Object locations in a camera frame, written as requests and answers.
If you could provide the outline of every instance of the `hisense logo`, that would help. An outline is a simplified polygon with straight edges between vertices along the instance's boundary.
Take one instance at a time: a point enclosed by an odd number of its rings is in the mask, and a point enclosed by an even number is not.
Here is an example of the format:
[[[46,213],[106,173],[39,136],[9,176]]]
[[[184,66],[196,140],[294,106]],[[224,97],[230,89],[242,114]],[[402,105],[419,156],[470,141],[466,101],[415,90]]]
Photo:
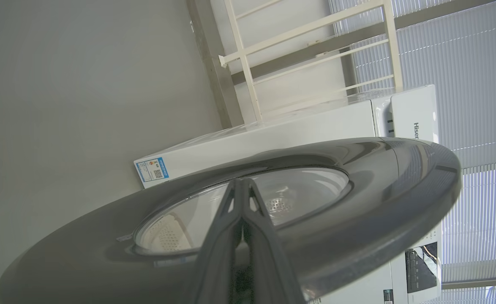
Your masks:
[[[414,123],[415,138],[419,139],[419,123]]]

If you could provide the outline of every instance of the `washing machine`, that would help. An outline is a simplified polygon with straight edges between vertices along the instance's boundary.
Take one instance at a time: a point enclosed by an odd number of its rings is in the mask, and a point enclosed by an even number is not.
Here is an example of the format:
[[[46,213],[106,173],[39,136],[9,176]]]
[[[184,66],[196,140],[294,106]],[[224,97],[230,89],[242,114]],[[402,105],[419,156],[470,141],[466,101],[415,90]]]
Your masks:
[[[422,138],[424,131],[437,135],[429,127],[436,120],[433,104],[423,121],[404,115],[407,106],[395,107],[407,102],[399,95],[382,98],[392,106],[382,108],[384,119],[375,98],[328,103],[310,115],[215,133],[213,140],[136,161],[142,181],[155,185],[74,220],[22,253],[0,279],[0,302],[366,303],[370,292],[362,288],[379,289],[377,302],[418,301],[441,279],[441,230],[434,227],[458,198],[461,169],[450,150]],[[339,109],[369,110],[369,119],[355,117],[371,122],[371,136],[320,130],[351,121],[333,114]],[[318,122],[312,130],[321,133],[310,139],[290,135]],[[374,137],[379,128],[400,136],[402,123],[410,138]],[[356,127],[349,125],[352,133]],[[272,141],[265,133],[283,136],[274,138],[280,144],[254,147]],[[213,142],[231,148],[214,156],[210,147],[194,149]],[[201,164],[193,171],[177,163],[175,151],[200,152],[191,155],[198,161],[186,162]],[[154,168],[161,177],[145,181],[144,172]],[[232,189],[246,195],[231,196]],[[251,212],[264,220],[250,224]],[[254,236],[258,231],[264,238]],[[358,284],[387,272],[391,285]]]

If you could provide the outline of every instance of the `white washing machine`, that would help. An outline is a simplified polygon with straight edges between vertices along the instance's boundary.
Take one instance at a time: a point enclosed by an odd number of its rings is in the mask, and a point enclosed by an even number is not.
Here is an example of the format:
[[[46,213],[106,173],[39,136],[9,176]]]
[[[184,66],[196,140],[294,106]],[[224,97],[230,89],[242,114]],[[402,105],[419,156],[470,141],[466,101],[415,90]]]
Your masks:
[[[376,90],[210,133],[134,161],[145,188],[269,150],[355,137],[438,142],[436,92]],[[314,304],[412,304],[441,293],[441,225],[408,250]]]

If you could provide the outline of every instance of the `gray wall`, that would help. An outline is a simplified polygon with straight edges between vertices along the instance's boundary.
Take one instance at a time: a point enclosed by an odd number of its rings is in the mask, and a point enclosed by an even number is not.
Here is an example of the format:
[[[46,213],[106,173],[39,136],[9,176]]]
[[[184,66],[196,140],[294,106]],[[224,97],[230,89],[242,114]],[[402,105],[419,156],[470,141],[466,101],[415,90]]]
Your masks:
[[[0,275],[219,128],[183,0],[0,0]]]

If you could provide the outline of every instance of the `front-load washing machine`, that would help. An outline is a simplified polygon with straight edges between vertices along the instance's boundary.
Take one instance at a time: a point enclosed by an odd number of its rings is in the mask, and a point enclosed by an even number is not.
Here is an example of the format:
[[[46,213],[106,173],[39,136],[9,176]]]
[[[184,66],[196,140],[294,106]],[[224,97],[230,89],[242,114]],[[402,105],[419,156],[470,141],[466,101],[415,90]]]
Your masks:
[[[404,257],[404,250],[411,254],[403,261],[412,264],[409,272],[423,275],[420,288],[438,279],[439,249],[411,245],[456,201],[459,162],[439,144],[369,137],[271,150],[105,205],[21,254],[0,279],[0,302],[182,303],[193,292],[186,285],[198,277],[200,249],[228,184],[239,178],[256,184],[274,225],[273,244],[281,248],[303,300],[340,292]],[[215,303],[264,298],[264,290],[249,290],[256,282],[243,283],[258,278],[249,274],[261,269],[253,264],[259,249],[240,242],[231,252],[233,259],[213,268],[230,269],[229,280],[204,281],[226,290],[215,293]]]
[[[436,113],[432,85],[369,92],[137,160],[146,189],[23,253],[0,280],[0,301],[182,302],[238,178],[256,184],[304,300],[433,298],[439,221],[461,188],[456,156],[428,142],[437,142]],[[231,279],[242,281],[253,252],[240,242],[234,253]],[[233,285],[229,299],[242,302],[250,285]]]

